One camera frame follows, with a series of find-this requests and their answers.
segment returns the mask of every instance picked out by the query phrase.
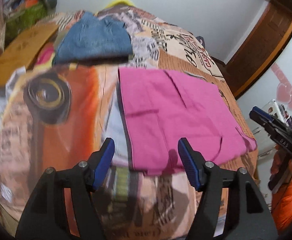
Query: wooden door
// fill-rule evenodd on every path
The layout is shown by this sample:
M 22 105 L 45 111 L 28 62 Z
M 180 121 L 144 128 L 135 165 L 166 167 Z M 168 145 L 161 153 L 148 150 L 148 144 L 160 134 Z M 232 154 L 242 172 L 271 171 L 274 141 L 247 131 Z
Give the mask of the wooden door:
M 275 50 L 291 22 L 292 11 L 271 0 L 255 28 L 225 67 L 225 79 L 235 97 Z

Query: black cable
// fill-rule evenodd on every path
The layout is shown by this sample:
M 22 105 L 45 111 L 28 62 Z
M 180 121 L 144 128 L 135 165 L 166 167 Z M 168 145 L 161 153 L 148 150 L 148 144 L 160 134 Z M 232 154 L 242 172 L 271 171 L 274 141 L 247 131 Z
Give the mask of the black cable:
M 290 177 L 290 179 L 289 179 L 289 182 L 287 183 L 287 186 L 286 186 L 286 188 L 285 188 L 285 191 L 282 193 L 282 195 L 281 195 L 279 201 L 277 202 L 277 204 L 275 205 L 275 207 L 271 209 L 271 213 L 273 213 L 273 211 L 276 209 L 276 207 L 278 206 L 278 204 L 281 202 L 282 198 L 284 197 L 284 195 L 285 195 L 285 193 L 286 193 L 286 191 L 287 191 L 287 189 L 288 189 L 288 187 L 289 187 L 289 184 L 290 184 L 291 180 L 292 180 L 292 175 L 291 175 L 291 177 Z

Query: silver screw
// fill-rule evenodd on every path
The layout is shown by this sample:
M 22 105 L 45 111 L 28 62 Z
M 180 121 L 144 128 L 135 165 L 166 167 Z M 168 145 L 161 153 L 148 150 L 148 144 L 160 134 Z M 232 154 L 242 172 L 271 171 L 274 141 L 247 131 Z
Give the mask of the silver screw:
M 54 171 L 54 168 L 53 168 L 53 167 L 49 167 L 49 168 L 47 168 L 47 169 L 45 170 L 45 172 L 46 172 L 47 174 L 51 174 L 53 171 Z
M 211 162 L 211 161 L 207 161 L 207 162 L 205 162 L 205 165 L 206 165 L 206 167 L 208 167 L 208 168 L 212 168 L 212 167 L 214 166 L 214 163 Z
M 84 168 L 84 167 L 87 166 L 87 162 L 81 161 L 80 163 L 78 163 L 78 166 L 81 167 L 81 168 Z
M 241 174 L 246 174 L 247 173 L 247 170 L 244 167 L 241 167 L 241 168 L 239 168 L 239 172 Z

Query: pink garment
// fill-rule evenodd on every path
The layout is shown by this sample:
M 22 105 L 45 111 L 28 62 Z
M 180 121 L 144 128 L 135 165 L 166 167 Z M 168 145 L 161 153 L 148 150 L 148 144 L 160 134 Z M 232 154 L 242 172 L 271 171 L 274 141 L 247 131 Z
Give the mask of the pink garment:
M 134 170 L 183 171 L 177 151 L 181 137 L 216 164 L 257 148 L 216 85 L 173 70 L 120 68 L 119 79 Z

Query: light blue fabric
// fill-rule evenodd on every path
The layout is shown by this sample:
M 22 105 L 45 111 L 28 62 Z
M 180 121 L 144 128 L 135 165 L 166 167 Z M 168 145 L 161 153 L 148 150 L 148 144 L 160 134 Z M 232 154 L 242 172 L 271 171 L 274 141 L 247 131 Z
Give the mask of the light blue fabric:
M 130 37 L 123 22 L 102 20 L 86 12 L 75 23 L 57 48 L 54 63 L 125 57 L 133 54 Z

